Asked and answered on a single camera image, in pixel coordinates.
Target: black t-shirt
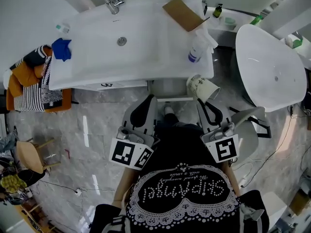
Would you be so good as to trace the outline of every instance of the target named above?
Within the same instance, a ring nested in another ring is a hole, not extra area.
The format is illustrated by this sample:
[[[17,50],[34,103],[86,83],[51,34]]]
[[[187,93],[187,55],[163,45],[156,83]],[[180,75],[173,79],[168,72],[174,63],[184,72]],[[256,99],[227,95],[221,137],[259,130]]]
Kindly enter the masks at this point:
[[[202,134],[194,125],[157,133],[161,142],[126,206],[131,232],[240,232],[240,199],[201,141]],[[255,197],[258,202],[250,206],[264,208],[259,192]]]

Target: faucet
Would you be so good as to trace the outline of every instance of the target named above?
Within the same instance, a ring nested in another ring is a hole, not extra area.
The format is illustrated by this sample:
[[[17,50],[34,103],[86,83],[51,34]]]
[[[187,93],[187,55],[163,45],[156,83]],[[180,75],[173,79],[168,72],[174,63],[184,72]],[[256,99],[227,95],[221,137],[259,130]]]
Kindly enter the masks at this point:
[[[124,4],[124,0],[104,0],[111,14],[115,15],[119,12],[119,6]]]

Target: lace pattern print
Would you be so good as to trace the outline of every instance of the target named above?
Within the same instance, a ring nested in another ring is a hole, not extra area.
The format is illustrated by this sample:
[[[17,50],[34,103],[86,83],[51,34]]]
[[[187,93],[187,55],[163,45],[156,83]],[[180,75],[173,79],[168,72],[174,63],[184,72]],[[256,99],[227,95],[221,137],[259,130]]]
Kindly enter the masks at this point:
[[[146,174],[133,188],[127,216],[149,230],[185,221],[221,222],[239,206],[228,177],[213,166],[188,166]]]

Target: soap dispenser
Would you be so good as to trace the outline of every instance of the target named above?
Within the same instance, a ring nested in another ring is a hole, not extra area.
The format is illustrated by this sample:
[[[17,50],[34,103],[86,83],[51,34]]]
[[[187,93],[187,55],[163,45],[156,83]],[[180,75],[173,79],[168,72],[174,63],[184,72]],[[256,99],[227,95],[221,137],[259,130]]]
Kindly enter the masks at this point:
[[[220,14],[222,13],[222,3],[219,3],[218,4],[218,7],[214,10],[214,12],[213,12],[213,16],[215,17],[215,18],[218,18],[219,16],[220,16]]]

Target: wooden chair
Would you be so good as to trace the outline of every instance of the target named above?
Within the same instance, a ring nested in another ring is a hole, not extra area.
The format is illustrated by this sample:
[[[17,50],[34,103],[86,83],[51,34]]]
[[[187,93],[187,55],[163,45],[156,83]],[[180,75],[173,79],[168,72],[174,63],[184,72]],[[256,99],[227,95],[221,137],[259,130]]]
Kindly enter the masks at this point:
[[[30,142],[31,140],[32,138],[26,142],[17,142],[18,159],[26,168],[37,173],[43,173],[45,169],[60,164],[60,162],[57,162],[51,165],[45,165],[40,153],[40,149],[53,142],[54,139],[51,139],[42,145],[33,144]]]

